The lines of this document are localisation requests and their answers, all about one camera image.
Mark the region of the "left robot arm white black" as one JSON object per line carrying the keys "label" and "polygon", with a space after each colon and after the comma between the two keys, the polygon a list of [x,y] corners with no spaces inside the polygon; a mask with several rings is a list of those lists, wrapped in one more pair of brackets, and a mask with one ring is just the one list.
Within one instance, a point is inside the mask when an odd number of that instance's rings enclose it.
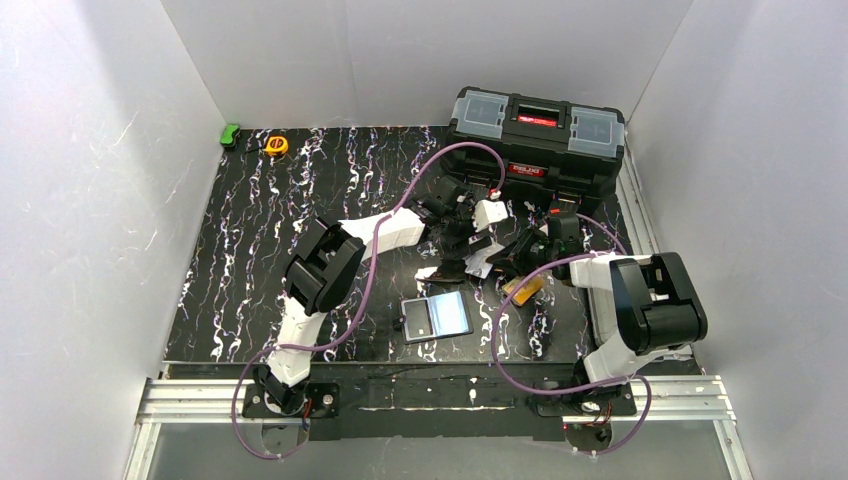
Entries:
{"label": "left robot arm white black", "polygon": [[465,256],[470,238],[502,220],[504,212],[502,203],[476,199],[466,184],[443,178],[429,192],[404,195],[385,213],[341,221],[315,218],[285,264],[280,331],[266,363],[252,373],[258,390],[284,411],[304,403],[321,325],[347,301],[363,262],[415,246],[432,233]]}

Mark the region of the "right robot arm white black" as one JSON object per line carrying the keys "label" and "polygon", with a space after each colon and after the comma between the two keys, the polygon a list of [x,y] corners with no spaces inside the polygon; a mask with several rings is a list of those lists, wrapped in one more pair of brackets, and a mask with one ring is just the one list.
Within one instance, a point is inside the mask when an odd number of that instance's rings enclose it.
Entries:
{"label": "right robot arm white black", "polygon": [[586,291],[596,348],[576,364],[576,384],[622,382],[706,337],[707,315],[679,253],[589,254],[580,220],[552,211],[509,256],[519,276],[549,266],[554,278]]}

